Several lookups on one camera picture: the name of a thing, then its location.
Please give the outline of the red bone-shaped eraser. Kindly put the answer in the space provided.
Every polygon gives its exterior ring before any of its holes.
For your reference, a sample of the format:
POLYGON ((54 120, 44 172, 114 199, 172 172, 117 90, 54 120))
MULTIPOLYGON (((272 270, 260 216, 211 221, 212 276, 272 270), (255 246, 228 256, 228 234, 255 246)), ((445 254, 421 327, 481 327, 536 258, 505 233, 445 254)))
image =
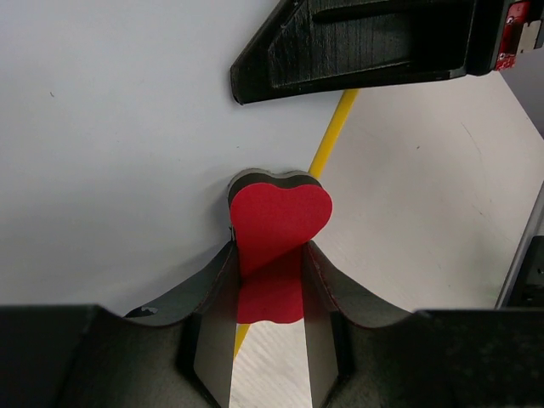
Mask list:
POLYGON ((330 220, 330 195, 309 173, 249 168, 231 179, 228 206, 240 263, 238 323, 301 320, 303 246, 330 220))

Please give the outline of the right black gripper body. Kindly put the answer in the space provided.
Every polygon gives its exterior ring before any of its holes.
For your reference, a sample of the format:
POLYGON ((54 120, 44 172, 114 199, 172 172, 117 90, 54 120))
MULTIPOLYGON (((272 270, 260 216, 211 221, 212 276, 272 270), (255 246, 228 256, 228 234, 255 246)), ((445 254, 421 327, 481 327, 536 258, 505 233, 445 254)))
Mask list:
POLYGON ((518 56, 543 47, 543 0, 506 1, 506 5, 494 71, 513 68, 518 56))

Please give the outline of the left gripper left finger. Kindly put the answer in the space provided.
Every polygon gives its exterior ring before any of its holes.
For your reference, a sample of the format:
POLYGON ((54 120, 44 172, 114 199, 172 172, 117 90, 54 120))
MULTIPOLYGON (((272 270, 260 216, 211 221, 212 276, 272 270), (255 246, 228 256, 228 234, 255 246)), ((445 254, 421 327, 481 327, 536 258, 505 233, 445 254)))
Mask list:
POLYGON ((99 305, 1 309, 4 407, 226 407, 238 252, 119 316, 99 305))

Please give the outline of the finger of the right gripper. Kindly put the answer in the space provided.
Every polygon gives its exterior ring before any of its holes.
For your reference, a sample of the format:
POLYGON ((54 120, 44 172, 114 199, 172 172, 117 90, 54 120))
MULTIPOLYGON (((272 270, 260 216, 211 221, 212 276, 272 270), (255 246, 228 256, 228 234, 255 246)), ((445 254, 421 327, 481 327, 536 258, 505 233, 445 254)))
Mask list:
POLYGON ((281 1, 230 68, 241 105, 491 71, 499 1, 281 1))

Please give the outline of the yellow-framed whiteboard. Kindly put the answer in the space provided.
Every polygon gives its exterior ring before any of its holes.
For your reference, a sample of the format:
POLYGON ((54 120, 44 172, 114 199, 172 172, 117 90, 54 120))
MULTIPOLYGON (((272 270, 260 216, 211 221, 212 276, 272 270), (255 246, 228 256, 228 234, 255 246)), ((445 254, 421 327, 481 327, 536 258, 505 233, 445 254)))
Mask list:
POLYGON ((230 238, 241 170, 307 170, 340 93, 238 105, 272 1, 1 4, 1 302, 124 315, 230 238))

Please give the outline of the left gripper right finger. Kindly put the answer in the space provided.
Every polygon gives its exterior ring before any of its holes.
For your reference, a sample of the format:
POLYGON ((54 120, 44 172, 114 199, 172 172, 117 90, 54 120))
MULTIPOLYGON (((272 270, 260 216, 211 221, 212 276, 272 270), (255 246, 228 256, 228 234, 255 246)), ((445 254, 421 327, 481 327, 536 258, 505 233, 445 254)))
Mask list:
POLYGON ((302 296, 315 407, 540 407, 539 309, 408 312, 302 251, 302 296))

